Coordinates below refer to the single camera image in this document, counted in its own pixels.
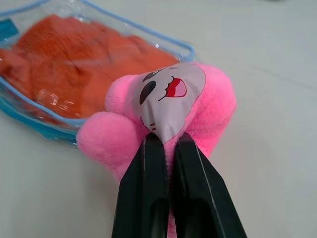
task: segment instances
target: orange towel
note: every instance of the orange towel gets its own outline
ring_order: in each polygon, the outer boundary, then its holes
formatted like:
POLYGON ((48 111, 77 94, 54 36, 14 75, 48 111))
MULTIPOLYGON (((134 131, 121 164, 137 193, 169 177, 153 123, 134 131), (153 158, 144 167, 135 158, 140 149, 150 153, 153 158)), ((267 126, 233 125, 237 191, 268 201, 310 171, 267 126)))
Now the orange towel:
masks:
MULTIPOLYGON (((57 15, 31 27, 11 50, 0 49, 0 58, 0 75, 7 82, 67 118, 103 111, 109 86, 124 75, 178 63, 137 36, 57 15)), ((32 113, 45 117, 35 108, 32 113)))

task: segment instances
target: plush toy face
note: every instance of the plush toy face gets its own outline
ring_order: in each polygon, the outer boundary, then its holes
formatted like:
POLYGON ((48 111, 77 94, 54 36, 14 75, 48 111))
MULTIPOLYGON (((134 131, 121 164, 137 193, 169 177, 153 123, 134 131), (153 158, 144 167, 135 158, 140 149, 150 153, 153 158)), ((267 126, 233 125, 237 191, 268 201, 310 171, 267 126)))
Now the plush toy face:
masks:
POLYGON ((197 65, 182 63, 141 75, 138 80, 132 99, 134 113, 166 143, 184 126, 206 76, 197 65))

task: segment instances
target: black eye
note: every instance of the black eye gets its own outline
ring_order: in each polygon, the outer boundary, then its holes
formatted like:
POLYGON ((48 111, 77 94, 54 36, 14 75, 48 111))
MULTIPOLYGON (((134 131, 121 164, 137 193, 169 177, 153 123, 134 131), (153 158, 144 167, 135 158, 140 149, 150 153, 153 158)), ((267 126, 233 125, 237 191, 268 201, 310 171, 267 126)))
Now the black eye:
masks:
POLYGON ((164 68, 160 69, 160 70, 157 70, 155 72, 151 72, 149 73, 147 76, 145 76, 145 78, 142 80, 142 82, 144 82, 145 80, 148 80, 152 77, 154 77, 158 72, 161 72, 164 68))
POLYGON ((147 85, 141 91, 140 94, 140 105, 145 101, 149 94, 153 91, 157 83, 155 81, 148 82, 147 85))

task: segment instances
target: white surface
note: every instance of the white surface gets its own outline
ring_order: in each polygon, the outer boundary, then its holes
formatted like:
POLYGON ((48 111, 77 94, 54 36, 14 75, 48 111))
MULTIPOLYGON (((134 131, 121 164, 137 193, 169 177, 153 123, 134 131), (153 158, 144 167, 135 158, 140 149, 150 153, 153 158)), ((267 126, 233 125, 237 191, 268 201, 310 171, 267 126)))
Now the white surface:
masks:
MULTIPOLYGON (((248 237, 317 237, 317 1, 96 2, 232 78, 238 109, 212 160, 248 237)), ((110 237, 117 185, 103 168, 3 113, 0 151, 1 238, 110 237)))

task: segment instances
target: stuffed toy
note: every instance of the stuffed toy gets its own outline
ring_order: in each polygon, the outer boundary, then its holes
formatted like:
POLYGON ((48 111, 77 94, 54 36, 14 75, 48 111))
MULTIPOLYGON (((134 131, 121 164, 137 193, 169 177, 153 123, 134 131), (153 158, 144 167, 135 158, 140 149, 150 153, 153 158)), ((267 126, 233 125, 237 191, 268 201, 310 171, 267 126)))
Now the stuffed toy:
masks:
MULTIPOLYGON (((229 78, 200 63, 180 63, 116 80, 105 99, 106 112, 92 115, 77 135, 79 149, 120 181, 144 137, 163 143, 171 175, 174 147, 184 132, 208 158, 236 108, 229 78)), ((168 237, 176 237, 170 213, 168 237)))

